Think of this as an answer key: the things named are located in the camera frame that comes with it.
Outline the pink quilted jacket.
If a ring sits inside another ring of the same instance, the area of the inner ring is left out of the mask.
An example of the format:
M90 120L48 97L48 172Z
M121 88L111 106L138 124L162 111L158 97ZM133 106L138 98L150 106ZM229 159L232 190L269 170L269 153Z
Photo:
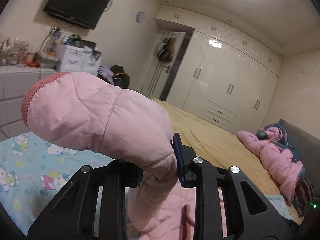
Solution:
M223 239L217 169L196 156L196 187L182 187L167 112L141 94L87 73L57 73L25 95L24 123L42 139L137 165L139 187L106 185L106 168L83 166L28 230L29 239L92 239L97 194L103 188L99 239L127 239L127 222L142 239Z

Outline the white bedroom door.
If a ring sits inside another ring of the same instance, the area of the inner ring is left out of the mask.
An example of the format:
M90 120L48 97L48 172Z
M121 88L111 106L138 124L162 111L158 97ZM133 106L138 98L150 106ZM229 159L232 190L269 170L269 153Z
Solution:
M176 38L173 58L170 62L159 62L157 53L161 51L169 38ZM153 50L152 60L140 90L141 94L147 98L160 98L184 38L185 32L165 31L161 35L156 48Z

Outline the tan bed cover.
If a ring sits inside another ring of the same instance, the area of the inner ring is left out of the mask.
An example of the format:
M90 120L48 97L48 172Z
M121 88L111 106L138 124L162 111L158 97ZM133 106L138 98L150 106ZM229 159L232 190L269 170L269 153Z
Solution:
M182 143L192 147L196 155L217 167L239 167L265 195L281 194L279 185L272 180L260 159L236 135L165 101L153 101L167 111L173 131L180 134Z

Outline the white glossy wardrobe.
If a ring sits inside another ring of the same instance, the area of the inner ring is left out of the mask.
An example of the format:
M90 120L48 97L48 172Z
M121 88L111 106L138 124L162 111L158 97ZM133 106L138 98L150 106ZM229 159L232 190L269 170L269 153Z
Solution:
M164 5L156 20L191 33L166 101L230 133L255 132L272 101L280 57L239 29L193 11Z

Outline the blue cartoon cat blanket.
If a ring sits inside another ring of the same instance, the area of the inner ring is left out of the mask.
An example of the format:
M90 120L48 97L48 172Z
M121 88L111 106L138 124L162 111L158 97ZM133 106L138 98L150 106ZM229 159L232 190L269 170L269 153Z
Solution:
M1 204L26 234L36 217L82 166L108 165L111 158L47 142L32 132L1 142Z

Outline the dark bag pile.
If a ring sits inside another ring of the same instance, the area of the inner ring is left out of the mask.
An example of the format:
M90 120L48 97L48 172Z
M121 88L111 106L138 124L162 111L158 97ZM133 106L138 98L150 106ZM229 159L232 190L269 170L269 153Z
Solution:
M112 77L114 85L122 89L128 89L130 77L125 73L124 67L115 64L110 68L110 70L114 73Z

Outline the pink floral padded coat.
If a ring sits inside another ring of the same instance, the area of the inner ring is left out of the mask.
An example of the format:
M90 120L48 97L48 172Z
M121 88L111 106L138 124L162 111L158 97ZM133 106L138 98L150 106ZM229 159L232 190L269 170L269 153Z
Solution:
M257 130L255 134L239 131L236 136L260 159L264 169L279 185L287 205L291 205L296 187L304 178L305 167L287 131L279 123L275 123Z

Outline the purple cloth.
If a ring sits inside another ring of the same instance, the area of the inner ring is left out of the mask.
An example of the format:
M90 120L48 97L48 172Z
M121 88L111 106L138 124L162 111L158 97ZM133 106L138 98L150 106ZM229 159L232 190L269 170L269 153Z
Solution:
M108 68L107 66L100 66L98 68L97 77L104 80L105 82L113 85L114 84L113 76L114 76L114 72L112 72L110 68Z

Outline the hanging door ornament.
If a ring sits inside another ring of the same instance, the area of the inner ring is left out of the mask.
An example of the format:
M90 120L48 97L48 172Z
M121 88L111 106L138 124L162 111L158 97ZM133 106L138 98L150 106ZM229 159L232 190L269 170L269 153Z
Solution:
M160 52L157 53L159 62L170 62L174 54L176 38L169 38Z

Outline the white drawer cabinet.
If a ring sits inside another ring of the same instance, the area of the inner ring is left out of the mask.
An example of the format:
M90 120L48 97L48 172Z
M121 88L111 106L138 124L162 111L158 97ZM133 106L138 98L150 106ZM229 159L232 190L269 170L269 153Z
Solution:
M55 52L60 59L60 64L55 67L57 72L86 72L98 75L102 60L102 54L98 50L58 44Z

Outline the grey headboard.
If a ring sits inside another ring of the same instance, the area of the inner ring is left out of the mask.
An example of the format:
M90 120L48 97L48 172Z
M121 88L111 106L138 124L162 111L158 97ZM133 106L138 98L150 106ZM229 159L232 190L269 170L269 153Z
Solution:
M314 197L309 205L313 205L319 199L319 139L282 119L276 126L281 131L278 145L289 156L289 178L295 189L303 179L312 183Z

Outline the striped dark pillow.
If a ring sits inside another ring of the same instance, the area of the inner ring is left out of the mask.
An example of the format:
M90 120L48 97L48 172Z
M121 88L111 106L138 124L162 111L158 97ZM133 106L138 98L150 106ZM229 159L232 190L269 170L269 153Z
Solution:
M307 180L303 179L295 189L295 195L293 199L293 207L297 211L298 217L304 217L306 211L309 207L309 204L313 200L314 193L313 193L313 185L312 183Z

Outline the round wall clock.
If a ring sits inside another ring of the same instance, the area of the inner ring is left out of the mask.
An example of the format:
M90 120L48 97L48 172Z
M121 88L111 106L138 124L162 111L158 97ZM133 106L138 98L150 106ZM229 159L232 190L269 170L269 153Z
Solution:
M136 21L138 23L142 23L144 21L144 18L145 18L145 13L143 11L140 11L140 12L137 13Z

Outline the black wall television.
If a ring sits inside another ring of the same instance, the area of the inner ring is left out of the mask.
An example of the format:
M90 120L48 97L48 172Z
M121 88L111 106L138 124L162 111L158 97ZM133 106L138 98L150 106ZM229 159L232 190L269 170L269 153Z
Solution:
M47 0L43 11L49 16L93 30L112 5L112 0Z

